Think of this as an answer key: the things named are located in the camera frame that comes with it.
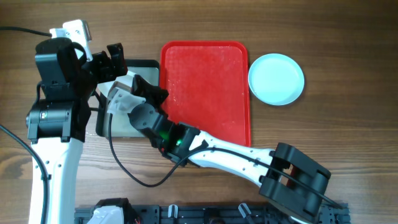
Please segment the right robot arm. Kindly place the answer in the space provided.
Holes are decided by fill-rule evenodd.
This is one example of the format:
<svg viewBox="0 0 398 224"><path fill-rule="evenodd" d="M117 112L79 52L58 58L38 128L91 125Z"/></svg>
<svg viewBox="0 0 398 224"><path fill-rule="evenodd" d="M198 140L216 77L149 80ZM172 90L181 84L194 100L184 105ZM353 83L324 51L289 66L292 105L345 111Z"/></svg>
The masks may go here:
<svg viewBox="0 0 398 224"><path fill-rule="evenodd" d="M240 176L256 184L260 195L295 220L318 220L331 173L302 151L282 142L276 149L240 146L193 126L174 123L160 108L168 97L167 90L140 75L132 79L131 93L140 98L129 114L131 126L165 158L177 166L191 162Z"/></svg>

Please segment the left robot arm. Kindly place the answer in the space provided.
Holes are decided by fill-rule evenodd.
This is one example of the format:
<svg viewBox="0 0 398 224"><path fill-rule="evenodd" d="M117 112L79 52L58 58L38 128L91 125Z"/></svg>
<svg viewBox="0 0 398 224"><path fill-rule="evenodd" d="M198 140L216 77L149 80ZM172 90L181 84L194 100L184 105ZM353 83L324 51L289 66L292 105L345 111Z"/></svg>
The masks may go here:
<svg viewBox="0 0 398 224"><path fill-rule="evenodd" d="M127 74L123 46L88 55L66 37L39 43L35 63L41 76L27 117L33 151L29 223L73 223L78 164L91 116L88 100L100 83Z"/></svg>

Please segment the white plate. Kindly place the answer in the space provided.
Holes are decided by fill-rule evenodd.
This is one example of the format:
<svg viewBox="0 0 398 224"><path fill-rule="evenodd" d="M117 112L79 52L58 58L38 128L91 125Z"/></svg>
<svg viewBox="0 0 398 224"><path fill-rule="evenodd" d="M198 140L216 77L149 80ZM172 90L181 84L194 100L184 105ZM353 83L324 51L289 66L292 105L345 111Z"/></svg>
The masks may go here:
<svg viewBox="0 0 398 224"><path fill-rule="evenodd" d="M112 89L114 85L121 86L122 88L131 88L132 81L136 73L132 71L128 71L126 75L117 77L115 81L104 82L98 84L98 89L102 95L105 97L108 96L109 91Z"/></svg>

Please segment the light blue plate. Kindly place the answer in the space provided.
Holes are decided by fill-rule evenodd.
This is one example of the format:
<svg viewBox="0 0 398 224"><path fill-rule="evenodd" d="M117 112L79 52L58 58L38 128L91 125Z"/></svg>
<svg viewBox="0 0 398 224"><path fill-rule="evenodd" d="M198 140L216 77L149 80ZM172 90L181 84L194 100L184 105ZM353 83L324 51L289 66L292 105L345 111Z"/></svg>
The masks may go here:
<svg viewBox="0 0 398 224"><path fill-rule="evenodd" d="M248 85L258 100L272 106L285 106L303 93L305 75L299 64L289 56L266 54L250 66Z"/></svg>

